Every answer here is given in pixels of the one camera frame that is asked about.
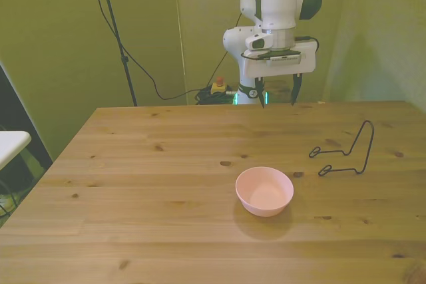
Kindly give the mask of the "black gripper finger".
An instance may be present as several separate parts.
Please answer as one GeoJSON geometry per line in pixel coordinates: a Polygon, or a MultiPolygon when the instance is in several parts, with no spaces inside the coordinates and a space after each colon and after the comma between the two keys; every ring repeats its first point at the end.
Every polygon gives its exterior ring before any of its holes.
{"type": "Polygon", "coordinates": [[[293,75],[293,88],[291,92],[291,100],[290,103],[294,105],[298,99],[298,95],[300,93],[300,89],[302,86],[302,74],[294,74],[293,75]]]}
{"type": "Polygon", "coordinates": [[[255,78],[255,89],[262,105],[262,108],[265,108],[265,98],[264,98],[264,79],[263,78],[255,78]]]}

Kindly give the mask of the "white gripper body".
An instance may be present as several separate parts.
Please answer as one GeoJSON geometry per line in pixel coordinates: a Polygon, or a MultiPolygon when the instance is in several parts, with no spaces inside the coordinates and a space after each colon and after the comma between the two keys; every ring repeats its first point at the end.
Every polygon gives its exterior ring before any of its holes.
{"type": "Polygon", "coordinates": [[[313,72],[316,68],[316,41],[302,41],[285,50],[250,51],[241,54],[243,74],[248,78],[313,72]]]}

